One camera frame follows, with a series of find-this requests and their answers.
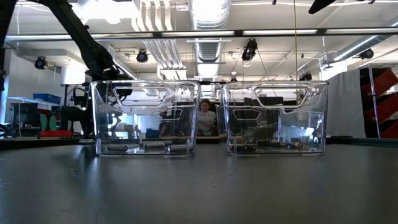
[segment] table surface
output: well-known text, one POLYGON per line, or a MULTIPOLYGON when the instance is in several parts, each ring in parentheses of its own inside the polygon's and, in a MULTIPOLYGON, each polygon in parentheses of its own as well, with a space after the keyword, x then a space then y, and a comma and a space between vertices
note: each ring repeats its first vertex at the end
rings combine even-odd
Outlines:
POLYGON ((0 223, 397 223, 398 149, 322 156, 97 157, 91 146, 0 152, 0 223))

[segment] blue box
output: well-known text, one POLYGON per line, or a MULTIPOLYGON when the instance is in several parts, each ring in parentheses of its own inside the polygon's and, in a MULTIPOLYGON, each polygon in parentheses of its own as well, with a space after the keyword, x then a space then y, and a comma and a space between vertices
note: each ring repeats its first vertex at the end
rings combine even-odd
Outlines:
POLYGON ((59 96, 54 96, 48 93, 33 93, 33 99, 41 99, 58 105, 61 104, 61 98, 59 96))

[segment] black robotic arm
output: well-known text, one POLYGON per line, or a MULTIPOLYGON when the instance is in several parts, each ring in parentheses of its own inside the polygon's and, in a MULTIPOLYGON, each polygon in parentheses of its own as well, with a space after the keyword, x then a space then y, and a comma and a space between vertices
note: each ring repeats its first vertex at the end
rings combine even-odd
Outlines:
POLYGON ((47 6, 54 16, 75 41, 81 52, 81 58, 88 67, 87 75, 96 80, 116 80, 119 69, 111 54, 97 43, 80 19, 72 10, 67 0, 29 0, 47 6))

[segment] woman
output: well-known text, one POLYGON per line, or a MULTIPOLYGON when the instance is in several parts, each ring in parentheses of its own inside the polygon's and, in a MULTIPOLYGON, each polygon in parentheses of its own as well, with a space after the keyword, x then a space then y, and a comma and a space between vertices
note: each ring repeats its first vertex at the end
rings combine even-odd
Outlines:
POLYGON ((204 99, 200 102, 200 111, 198 114, 198 130, 212 131, 215 128, 216 113, 209 111, 210 101, 204 99))

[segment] white shirt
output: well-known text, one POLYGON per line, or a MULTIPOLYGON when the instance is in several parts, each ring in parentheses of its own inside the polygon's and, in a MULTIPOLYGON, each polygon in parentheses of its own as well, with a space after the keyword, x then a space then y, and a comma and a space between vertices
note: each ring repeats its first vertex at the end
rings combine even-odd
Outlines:
POLYGON ((216 119, 216 113, 212 111, 202 112, 198 114, 198 130, 211 131, 216 119))

